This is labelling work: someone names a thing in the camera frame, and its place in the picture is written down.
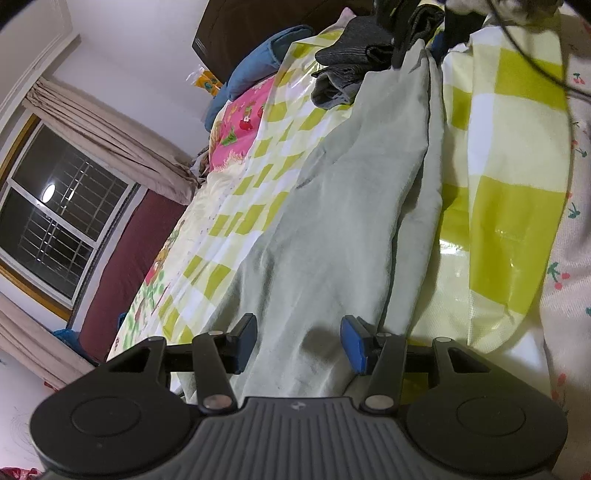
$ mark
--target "round black pad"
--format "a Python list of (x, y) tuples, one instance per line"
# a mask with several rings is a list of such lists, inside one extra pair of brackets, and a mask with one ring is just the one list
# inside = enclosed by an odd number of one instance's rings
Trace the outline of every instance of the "round black pad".
[(110, 437), (135, 427), (141, 418), (139, 406), (127, 398), (104, 397), (78, 405), (72, 423), (82, 433)]
[(481, 397), (460, 405), (457, 419), (471, 432), (485, 437), (502, 437), (519, 430), (525, 414), (519, 405), (503, 398)]
[(408, 409), (411, 438), (461, 472), (515, 475), (543, 466), (564, 445), (564, 414), (525, 384), (501, 387), (485, 377), (439, 385), (419, 398)]
[(92, 374), (46, 399), (31, 418), (44, 464), (68, 476), (139, 473), (178, 451), (187, 405), (149, 378)]

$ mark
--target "window frame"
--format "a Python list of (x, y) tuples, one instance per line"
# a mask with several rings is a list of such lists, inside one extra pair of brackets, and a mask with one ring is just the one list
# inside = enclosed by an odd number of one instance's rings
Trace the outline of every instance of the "window frame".
[[(30, 125), (31, 120), (36, 122), (34, 127), (32, 127)], [(10, 269), (14, 270), (19, 276), (21, 276), (23, 279), (25, 279), (28, 283), (30, 283), (34, 287), (38, 288), (43, 294), (45, 294), (46, 296), (49, 296), (51, 299), (55, 300), (63, 307), (68, 308), (71, 313), (72, 309), (74, 308), (74, 305), (76, 304), (76, 300), (78, 299), (78, 296), (80, 295), (80, 291), (81, 291), (83, 285), (85, 284), (85, 278), (87, 277), (87, 275), (89, 275), (89, 272), (90, 272), (90, 269), (94, 263), (95, 257), (101, 250), (100, 246), (103, 243), (103, 241), (108, 238), (108, 235), (109, 235), (110, 231), (112, 230), (111, 226), (113, 225), (113, 222), (117, 218), (119, 211), (121, 210), (122, 206), (125, 204), (127, 198), (132, 193), (133, 188), (135, 186), (135, 182), (132, 181), (131, 179), (127, 178), (127, 176), (123, 175), (121, 172), (118, 172), (114, 168), (105, 164), (105, 162), (103, 162), (102, 160), (97, 158), (95, 155), (92, 155), (89, 152), (85, 151), (84, 149), (79, 148), (76, 145), (73, 145), (67, 138), (64, 137), (64, 135), (61, 135), (61, 133), (57, 132), (49, 124), (43, 122), (36, 115), (26, 112), (23, 114), (23, 116), (21, 117), (21, 119), (18, 123), (21, 124), (22, 121), (25, 121), (25, 125), (23, 127), (21, 127), (21, 129), (19, 129), (20, 134), (22, 134), (23, 130), (27, 129), (27, 125), (29, 126), (29, 129), (25, 133), (24, 137), (22, 137), (22, 135), (19, 134), (19, 136), (17, 137), (17, 139), (15, 139), (15, 142), (11, 146), (11, 151), (12, 151), (13, 155), (15, 156), (15, 158), (10, 158), (11, 155), (9, 152), (9, 154), (3, 159), (4, 161), (2, 162), (2, 166), (6, 166), (8, 164), (8, 167), (6, 167), (8, 170), (8, 173), (2, 171), (2, 169), (0, 168), (0, 177), (2, 177), (2, 180), (3, 180), (2, 183), (0, 184), (0, 212), (2, 212), (2, 208), (4, 207), (4, 203), (8, 197), (9, 191), (11, 189), (15, 190), (18, 194), (25, 197), (25, 199), (30, 204), (34, 205), (41, 212), (43, 212), (45, 215), (47, 215), (52, 220), (54, 220), (62, 228), (64, 228), (68, 232), (70, 232), (75, 237), (81, 239), (84, 243), (88, 244), (88, 246), (92, 249), (92, 252), (90, 254), (90, 257), (88, 258), (88, 261), (86, 262), (85, 268), (82, 272), (82, 275), (80, 276), (80, 280), (76, 286), (76, 289), (74, 291), (74, 295), (72, 295), (71, 299), (69, 299), (64, 294), (57, 291), (54, 287), (49, 285), (49, 283), (46, 283), (41, 278), (37, 277), (34, 273), (30, 272), (23, 265), (21, 265), (18, 261), (13, 259), (13, 257), (11, 257), (9, 255), (9, 253), (7, 253), (2, 248), (0, 248), (0, 260), (2, 262), (6, 263), (6, 265), (9, 266)], [(39, 133), (39, 131), (43, 127), (46, 127), (49, 130), (51, 130), (51, 132), (56, 134), (58, 137), (60, 137), (64, 141), (68, 142), (72, 147), (74, 147), (79, 152), (84, 154), (86, 157), (88, 157), (90, 160), (95, 162), (97, 165), (101, 166), (102, 168), (104, 168), (105, 170), (110, 172), (112, 175), (114, 175), (115, 177), (117, 177), (118, 179), (122, 180), (123, 182), (125, 182), (127, 184), (125, 191), (123, 192), (123, 194), (119, 198), (117, 204), (113, 208), (113, 211), (111, 212), (111, 215), (109, 216), (104, 227), (102, 228), (98, 239), (95, 241), (92, 240), (91, 238), (89, 238), (85, 233), (76, 229), (73, 225), (66, 222), (58, 214), (56, 214), (52, 210), (50, 210), (49, 207), (47, 207), (41, 201), (36, 199), (33, 195), (28, 193), (23, 187), (21, 187), (18, 183), (16, 183), (13, 180), (14, 174), (16, 173), (20, 164), (22, 163), (30, 146), (32, 145), (32, 143), (36, 139), (37, 134)], [(16, 145), (16, 143), (19, 140), (20, 140), (20, 143), (22, 146)]]

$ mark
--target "gray ribbed plate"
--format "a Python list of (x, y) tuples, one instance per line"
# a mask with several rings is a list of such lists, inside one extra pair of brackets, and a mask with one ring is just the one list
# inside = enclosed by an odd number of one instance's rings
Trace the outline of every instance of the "gray ribbed plate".
[(175, 458), (134, 480), (462, 478), (470, 477), (431, 463), (396, 422), (364, 415), (348, 398), (250, 398), (236, 414), (204, 420)]

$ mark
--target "blue cloth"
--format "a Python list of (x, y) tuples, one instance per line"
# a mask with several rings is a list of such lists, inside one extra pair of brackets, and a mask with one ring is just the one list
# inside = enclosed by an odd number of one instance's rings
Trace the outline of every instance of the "blue cloth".
[(447, 53), (446, 43), (443, 39), (443, 32), (439, 32), (437, 35), (435, 35), (435, 37), (433, 37), (433, 41), (431, 42), (431, 48), (429, 50), (431, 50), (431, 55), (433, 56), (433, 59), (435, 59), (437, 64), (440, 64), (443, 60), (443, 57)]
[(212, 98), (211, 102), (209, 102), (209, 107), (207, 107), (207, 113), (205, 114), (205, 120), (203, 121), (205, 130), (208, 132), (212, 131), (213, 123), (216, 120), (219, 111), (223, 108), (227, 101), (228, 84), (224, 83), (217, 95)]
[(90, 364), (96, 366), (98, 363), (93, 360), (88, 353), (82, 348), (82, 345), (78, 341), (78, 334), (69, 328), (64, 328), (61, 330), (56, 330), (53, 332), (53, 336), (59, 338), (62, 342), (64, 342), (68, 347), (74, 350), (78, 355), (80, 355), (83, 359), (87, 360)]
[(121, 329), (121, 326), (123, 325), (123, 322), (125, 321), (125, 317), (127, 317), (127, 312), (119, 315), (119, 318), (117, 319), (117, 331), (119, 331)]
[(293, 42), (312, 35), (314, 30), (307, 25), (290, 27), (276, 33), (250, 52), (209, 103), (204, 120), (205, 130), (212, 131), (217, 114), (228, 100), (236, 100), (258, 81), (277, 73)]

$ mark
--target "maroon headboard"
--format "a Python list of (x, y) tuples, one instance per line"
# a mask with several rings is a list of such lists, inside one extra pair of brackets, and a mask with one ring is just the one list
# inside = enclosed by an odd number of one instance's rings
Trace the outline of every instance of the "maroon headboard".
[(240, 61), (271, 35), (295, 25), (320, 32), (344, 7), (371, 13), (374, 0), (209, 0), (193, 50), (225, 82)]
[(129, 310), (185, 208), (148, 190), (129, 219), (103, 271), (78, 338), (86, 353), (98, 362), (109, 354), (119, 315)]

